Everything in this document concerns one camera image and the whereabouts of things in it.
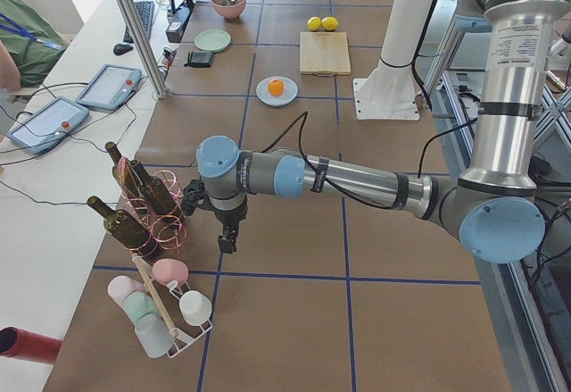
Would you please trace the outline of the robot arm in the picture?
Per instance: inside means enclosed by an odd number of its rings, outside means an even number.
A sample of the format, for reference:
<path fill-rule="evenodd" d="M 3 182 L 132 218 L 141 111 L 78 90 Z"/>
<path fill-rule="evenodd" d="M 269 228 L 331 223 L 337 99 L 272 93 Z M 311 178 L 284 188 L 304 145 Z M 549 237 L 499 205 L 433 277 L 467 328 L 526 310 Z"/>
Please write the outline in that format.
<path fill-rule="evenodd" d="M 556 21 L 570 0 L 458 0 L 457 25 L 491 33 L 476 135 L 468 168 L 456 181 L 413 178 L 325 157 L 240 150 L 225 136 L 197 148 L 199 178 L 183 210 L 201 208 L 222 223 L 219 248 L 233 253 L 247 197 L 336 192 L 381 210 L 404 210 L 442 227 L 473 255 L 513 263 L 539 249 L 546 232 L 529 178 L 534 134 Z"/>

